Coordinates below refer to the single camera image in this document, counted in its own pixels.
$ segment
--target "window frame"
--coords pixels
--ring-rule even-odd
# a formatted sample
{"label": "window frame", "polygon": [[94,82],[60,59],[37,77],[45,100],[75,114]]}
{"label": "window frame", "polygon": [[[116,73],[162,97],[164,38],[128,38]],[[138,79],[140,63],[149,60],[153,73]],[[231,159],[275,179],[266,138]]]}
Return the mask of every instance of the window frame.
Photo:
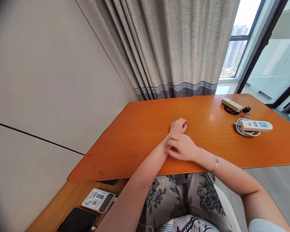
{"label": "window frame", "polygon": [[[250,41],[251,36],[252,36],[252,33],[253,33],[253,31],[254,31],[254,29],[255,29],[255,27],[256,27],[257,21],[258,21],[258,19],[259,19],[259,17],[260,17],[260,14],[261,14],[262,8],[263,8],[263,6],[264,6],[264,2],[265,2],[265,0],[261,0],[260,5],[259,5],[259,7],[258,7],[258,10],[257,10],[257,12],[256,12],[255,19],[254,19],[254,21],[253,21],[253,23],[252,23],[252,25],[251,25],[251,29],[250,29],[248,35],[231,35],[231,36],[230,36],[229,43],[230,43],[231,41],[244,41],[244,40],[247,40],[247,43],[246,43],[246,46],[245,46],[245,49],[244,49],[243,55],[242,55],[242,57],[241,57],[241,60],[240,60],[239,63],[238,63],[238,67],[241,65],[241,62],[242,62],[243,56],[244,56],[244,54],[245,54],[245,52],[246,52],[246,48],[247,48],[247,46],[248,46],[248,44],[249,44],[249,41]],[[237,69],[236,69],[236,72],[235,72],[234,76],[219,77],[219,80],[223,80],[224,78],[234,78],[234,79],[235,79],[236,74],[237,74],[237,71],[238,71],[238,67],[237,67]]]}

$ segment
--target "power outlet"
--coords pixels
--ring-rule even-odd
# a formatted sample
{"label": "power outlet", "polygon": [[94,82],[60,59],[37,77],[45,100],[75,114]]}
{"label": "power outlet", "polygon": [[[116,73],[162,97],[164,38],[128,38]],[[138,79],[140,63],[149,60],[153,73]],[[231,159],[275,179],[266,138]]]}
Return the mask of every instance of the power outlet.
{"label": "power outlet", "polygon": [[241,129],[243,131],[270,132],[273,129],[273,125],[266,121],[252,121],[243,119],[241,121]]}
{"label": "power outlet", "polygon": [[240,104],[237,104],[236,102],[234,102],[228,98],[223,98],[221,100],[221,103],[226,105],[227,107],[233,109],[235,112],[241,112],[242,109],[244,109],[243,106],[241,106]]}

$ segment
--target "window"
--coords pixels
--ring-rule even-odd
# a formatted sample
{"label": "window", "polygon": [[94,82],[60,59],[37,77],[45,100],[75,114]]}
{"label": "window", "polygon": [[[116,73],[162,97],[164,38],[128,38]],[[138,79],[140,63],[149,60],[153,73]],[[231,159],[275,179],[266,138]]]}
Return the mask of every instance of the window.
{"label": "window", "polygon": [[220,79],[235,77],[264,0],[240,0]]}

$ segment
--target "white cabinet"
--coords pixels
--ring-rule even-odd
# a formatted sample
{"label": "white cabinet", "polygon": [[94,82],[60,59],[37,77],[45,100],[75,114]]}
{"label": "white cabinet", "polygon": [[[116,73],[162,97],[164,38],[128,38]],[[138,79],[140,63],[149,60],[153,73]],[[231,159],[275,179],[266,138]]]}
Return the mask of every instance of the white cabinet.
{"label": "white cabinet", "polygon": [[284,64],[276,72],[275,76],[263,90],[263,92],[270,96],[275,97],[277,94],[281,93],[281,90],[287,88],[290,84],[290,55],[285,60]]}
{"label": "white cabinet", "polygon": [[259,80],[262,72],[266,68],[267,64],[271,60],[271,57],[275,53],[277,47],[280,45],[281,40],[271,40],[270,43],[263,49],[254,69],[252,70],[247,83],[255,86]]}
{"label": "white cabinet", "polygon": [[270,39],[247,83],[271,98],[284,90],[290,83],[290,39]]}

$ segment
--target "black plug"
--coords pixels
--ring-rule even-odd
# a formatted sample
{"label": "black plug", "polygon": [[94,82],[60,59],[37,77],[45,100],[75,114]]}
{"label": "black plug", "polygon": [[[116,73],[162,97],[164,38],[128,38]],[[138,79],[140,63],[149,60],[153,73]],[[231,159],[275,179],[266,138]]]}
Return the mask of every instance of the black plug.
{"label": "black plug", "polygon": [[242,110],[242,112],[244,112],[244,113],[248,113],[250,110],[251,110],[251,107],[246,106],[246,107]]}

